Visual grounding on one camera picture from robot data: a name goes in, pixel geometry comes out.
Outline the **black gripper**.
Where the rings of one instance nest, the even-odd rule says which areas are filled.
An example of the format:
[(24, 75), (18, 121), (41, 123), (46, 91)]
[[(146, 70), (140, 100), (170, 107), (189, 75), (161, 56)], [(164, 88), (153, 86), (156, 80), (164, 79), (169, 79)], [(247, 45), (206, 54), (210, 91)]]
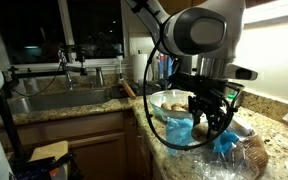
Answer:
[(176, 72), (169, 80), (174, 87), (194, 94), (194, 97), (188, 97), (189, 112), (194, 125), (200, 123), (203, 113), (206, 114), (208, 140), (214, 139), (226, 129), (229, 114), (234, 112), (234, 108), (224, 98), (227, 85), (225, 80), (193, 76), (184, 72)]

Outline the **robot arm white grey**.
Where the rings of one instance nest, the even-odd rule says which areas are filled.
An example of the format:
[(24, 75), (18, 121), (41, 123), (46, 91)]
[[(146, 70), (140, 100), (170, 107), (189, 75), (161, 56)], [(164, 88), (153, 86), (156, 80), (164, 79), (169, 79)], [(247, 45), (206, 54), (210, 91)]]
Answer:
[(201, 59), (194, 75), (177, 72), (172, 86), (192, 92), (189, 108), (195, 124), (208, 120), (209, 137), (230, 124), (230, 111), (222, 111), (230, 79), (255, 80), (258, 73), (234, 62), (243, 30), (245, 0), (206, 0), (200, 5), (168, 14), (158, 0), (125, 0), (151, 33), (157, 49), (171, 56)]

